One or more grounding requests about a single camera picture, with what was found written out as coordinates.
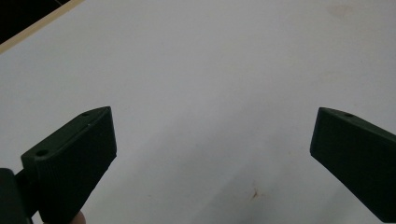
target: screw hole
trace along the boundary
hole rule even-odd
[[[39,150],[37,151],[36,155],[37,157],[43,157],[45,155],[47,155],[49,152],[47,150]]]

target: black plastic part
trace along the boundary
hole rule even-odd
[[[68,223],[116,157],[110,107],[80,114],[21,156],[26,211],[43,221]]]
[[[381,221],[396,222],[396,136],[346,112],[320,108],[311,155]]]
[[[11,170],[0,168],[0,223],[30,223],[23,209],[23,202],[15,176]]]

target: white table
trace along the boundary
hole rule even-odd
[[[395,24],[391,0],[86,0],[0,55],[1,167],[111,105],[89,224],[381,223],[309,145],[320,106],[396,133]]]

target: small stain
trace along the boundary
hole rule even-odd
[[[254,188],[254,194],[253,197],[251,197],[251,200],[258,198],[259,196],[260,196],[259,191],[256,188]]]

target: white surface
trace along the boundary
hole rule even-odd
[[[0,55],[0,164],[111,105],[107,223],[380,223],[309,155],[319,106],[396,133],[395,1],[92,1]],[[259,197],[252,199],[255,190]]]

